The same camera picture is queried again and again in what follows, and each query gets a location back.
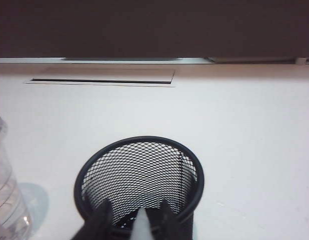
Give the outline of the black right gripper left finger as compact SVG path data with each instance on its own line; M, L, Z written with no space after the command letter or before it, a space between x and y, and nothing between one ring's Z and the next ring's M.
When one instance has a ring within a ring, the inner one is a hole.
M113 208L105 199L71 238L72 240L108 240L113 222Z

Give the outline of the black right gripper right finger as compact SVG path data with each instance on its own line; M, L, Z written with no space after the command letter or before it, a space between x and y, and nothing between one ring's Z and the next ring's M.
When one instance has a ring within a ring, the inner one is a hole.
M155 240L192 240L193 215L187 220L179 222L166 200L159 208L149 210L151 233Z

